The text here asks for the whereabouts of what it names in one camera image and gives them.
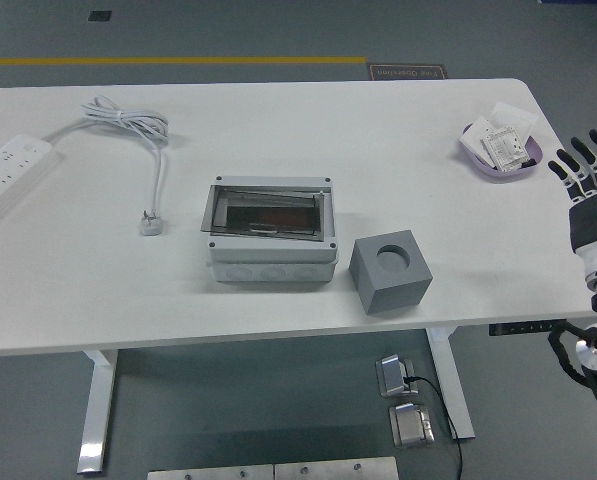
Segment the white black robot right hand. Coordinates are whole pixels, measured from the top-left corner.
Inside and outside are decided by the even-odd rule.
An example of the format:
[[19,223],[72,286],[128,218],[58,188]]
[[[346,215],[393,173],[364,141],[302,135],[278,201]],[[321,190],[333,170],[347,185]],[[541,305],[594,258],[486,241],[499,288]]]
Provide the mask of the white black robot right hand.
[[[597,147],[597,130],[589,131],[589,138]],[[549,169],[562,182],[572,206],[569,209],[570,244],[584,265],[585,281],[590,290],[597,289],[597,153],[577,137],[571,145],[579,154],[572,156],[564,149],[556,152],[557,159],[548,163]]]

